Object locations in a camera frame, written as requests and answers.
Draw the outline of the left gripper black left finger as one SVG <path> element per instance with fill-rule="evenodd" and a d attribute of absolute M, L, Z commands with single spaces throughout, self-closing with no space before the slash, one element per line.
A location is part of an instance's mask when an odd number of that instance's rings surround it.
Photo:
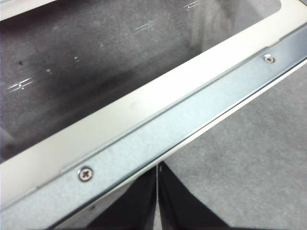
<path fill-rule="evenodd" d="M 152 230 L 156 208 L 156 169 L 140 176 L 93 222 L 95 230 Z"/>

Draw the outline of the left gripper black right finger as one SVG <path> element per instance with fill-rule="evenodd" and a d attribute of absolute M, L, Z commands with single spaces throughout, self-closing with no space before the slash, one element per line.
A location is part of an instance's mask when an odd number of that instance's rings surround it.
<path fill-rule="evenodd" d="M 228 225 L 197 199 L 166 163 L 158 167 L 158 199 L 164 230 L 226 230 Z"/>

